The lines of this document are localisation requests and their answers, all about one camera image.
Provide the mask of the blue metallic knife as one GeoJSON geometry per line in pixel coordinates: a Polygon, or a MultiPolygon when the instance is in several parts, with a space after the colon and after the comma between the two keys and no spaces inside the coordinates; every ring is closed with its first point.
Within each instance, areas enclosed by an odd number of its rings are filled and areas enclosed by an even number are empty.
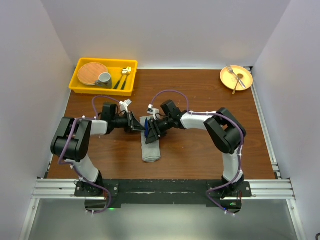
{"type": "Polygon", "coordinates": [[[147,138],[149,135],[149,120],[148,120],[148,118],[145,119],[144,127],[145,127],[144,136],[145,136],[145,138],[147,138]]]}

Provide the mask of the grey cloth napkin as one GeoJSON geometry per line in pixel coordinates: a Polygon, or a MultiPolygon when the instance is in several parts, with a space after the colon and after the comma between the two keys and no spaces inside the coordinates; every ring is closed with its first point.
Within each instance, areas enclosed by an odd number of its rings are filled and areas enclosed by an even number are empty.
{"type": "MultiPolygon", "coordinates": [[[[145,126],[145,119],[147,116],[140,117],[140,123],[145,126]]],[[[141,151],[142,151],[142,160],[146,163],[153,163],[158,161],[161,158],[161,150],[159,140],[146,144],[145,131],[141,132],[141,151]]]]}

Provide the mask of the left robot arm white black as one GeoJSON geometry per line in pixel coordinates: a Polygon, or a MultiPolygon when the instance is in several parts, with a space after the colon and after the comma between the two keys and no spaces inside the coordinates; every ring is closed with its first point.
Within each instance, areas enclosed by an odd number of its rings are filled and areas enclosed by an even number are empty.
{"type": "Polygon", "coordinates": [[[63,117],[51,142],[51,153],[58,157],[59,165],[69,165],[86,184],[86,191],[99,196],[104,190],[101,172],[92,163],[88,151],[91,136],[110,134],[114,129],[126,133],[143,132],[145,127],[128,109],[130,100],[118,104],[105,102],[97,117],[63,117]]]}

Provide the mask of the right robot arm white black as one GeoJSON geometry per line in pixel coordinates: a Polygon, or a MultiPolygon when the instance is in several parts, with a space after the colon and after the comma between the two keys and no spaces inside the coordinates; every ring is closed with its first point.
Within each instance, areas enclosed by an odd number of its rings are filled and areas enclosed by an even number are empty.
{"type": "Polygon", "coordinates": [[[215,147],[222,153],[223,192],[227,196],[235,196],[241,190],[240,183],[244,181],[242,150],[247,135],[239,121],[227,108],[209,112],[181,111],[172,100],[165,101],[160,107],[164,113],[162,117],[152,104],[148,106],[151,117],[143,121],[145,143],[148,145],[158,141],[172,128],[207,131],[215,147]]]}

